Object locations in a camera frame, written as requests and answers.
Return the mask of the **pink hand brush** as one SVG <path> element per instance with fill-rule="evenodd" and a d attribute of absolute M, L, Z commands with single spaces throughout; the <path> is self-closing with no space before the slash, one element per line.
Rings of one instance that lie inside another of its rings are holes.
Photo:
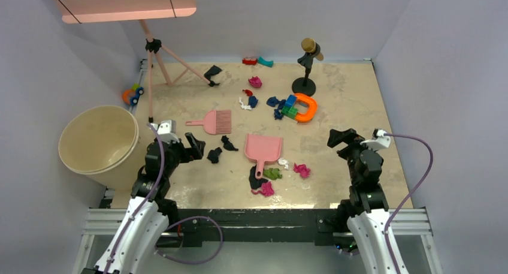
<path fill-rule="evenodd" d="M 230 134 L 232 120 L 230 110 L 210 110 L 202 120 L 186 121 L 186 126 L 203 126 L 204 131 L 210 135 Z"/>

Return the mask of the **small white paper scrap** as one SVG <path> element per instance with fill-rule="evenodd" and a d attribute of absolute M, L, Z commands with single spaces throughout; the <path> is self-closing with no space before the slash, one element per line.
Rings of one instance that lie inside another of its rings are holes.
<path fill-rule="evenodd" d="M 290 165 L 290 163 L 289 163 L 289 161 L 288 161 L 288 160 L 286 160 L 286 159 L 284 159 L 284 158 L 279 158 L 279 159 L 277 160 L 277 163 L 278 163 L 280 166 L 282 166 L 285 170 L 289 170 L 289 165 Z"/>

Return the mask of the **pink dustpan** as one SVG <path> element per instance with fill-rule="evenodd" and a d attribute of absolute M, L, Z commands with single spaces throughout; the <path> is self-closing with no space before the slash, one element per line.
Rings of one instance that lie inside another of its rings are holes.
<path fill-rule="evenodd" d="M 277 162 L 283 146 L 282 137 L 248 134 L 246 136 L 244 154 L 256 163 L 255 177 L 261 179 L 265 164 Z"/>

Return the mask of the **green paper scrap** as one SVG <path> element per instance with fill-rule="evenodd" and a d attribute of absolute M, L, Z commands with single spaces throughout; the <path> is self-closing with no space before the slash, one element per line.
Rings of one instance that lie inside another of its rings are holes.
<path fill-rule="evenodd" d="M 282 172 L 279 168 L 268 168 L 263 171 L 264 177 L 270 180 L 277 180 L 282 178 Z"/>

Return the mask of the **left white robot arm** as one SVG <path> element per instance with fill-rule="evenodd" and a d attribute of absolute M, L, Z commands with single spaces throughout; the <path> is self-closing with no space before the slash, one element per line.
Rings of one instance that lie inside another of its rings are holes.
<path fill-rule="evenodd" d="M 119 228 L 98 261 L 82 273 L 139 273 L 161 234 L 178 226 L 177 204 L 165 197 L 170 176 L 180 164 L 201 160 L 206 146 L 192 133 L 185 137 L 189 147 L 166 134 L 156 135 L 148 145 Z"/>

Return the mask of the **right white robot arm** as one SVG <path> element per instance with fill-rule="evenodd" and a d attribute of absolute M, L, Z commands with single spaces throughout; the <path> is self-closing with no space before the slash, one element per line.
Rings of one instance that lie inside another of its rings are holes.
<path fill-rule="evenodd" d="M 330 220 L 337 232 L 352 233 L 367 273 L 407 273 L 398 249 L 386 195 L 379 182 L 384 159 L 378 153 L 391 144 L 388 133 L 374 130 L 371 139 L 354 129 L 330 130 L 327 145 L 334 148 L 343 143 L 337 155 L 349 169 L 349 198 L 342 200 Z"/>

